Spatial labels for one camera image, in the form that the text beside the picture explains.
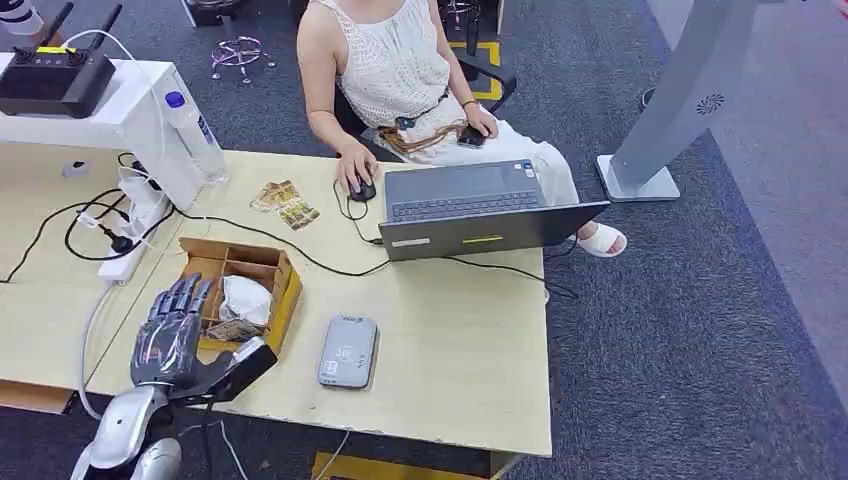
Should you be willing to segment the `person's right hand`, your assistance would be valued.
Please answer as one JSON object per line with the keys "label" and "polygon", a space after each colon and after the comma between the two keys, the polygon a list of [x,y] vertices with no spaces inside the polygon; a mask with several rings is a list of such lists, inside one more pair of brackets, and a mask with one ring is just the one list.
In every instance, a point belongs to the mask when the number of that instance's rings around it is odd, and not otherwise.
{"label": "person's right hand", "polygon": [[337,177],[347,193],[360,193],[362,185],[372,186],[378,163],[373,153],[357,140],[334,147],[338,155]]}

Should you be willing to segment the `person's left hand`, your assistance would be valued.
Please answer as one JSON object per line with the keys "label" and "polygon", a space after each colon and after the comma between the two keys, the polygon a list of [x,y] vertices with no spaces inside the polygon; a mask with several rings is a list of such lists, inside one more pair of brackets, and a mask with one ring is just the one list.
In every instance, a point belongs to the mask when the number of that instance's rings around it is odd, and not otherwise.
{"label": "person's left hand", "polygon": [[462,105],[467,124],[487,138],[498,135],[497,119],[486,111],[478,102],[471,101]]}

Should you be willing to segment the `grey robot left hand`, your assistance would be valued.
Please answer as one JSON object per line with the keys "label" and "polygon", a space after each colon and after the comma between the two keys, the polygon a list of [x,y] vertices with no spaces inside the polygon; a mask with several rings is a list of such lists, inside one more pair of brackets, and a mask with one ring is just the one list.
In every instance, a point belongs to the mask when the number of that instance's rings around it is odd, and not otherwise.
{"label": "grey robot left hand", "polygon": [[155,297],[130,360],[134,386],[150,387],[175,405],[229,402],[276,365],[277,355],[260,337],[210,364],[199,360],[201,312],[212,285],[193,274]]}

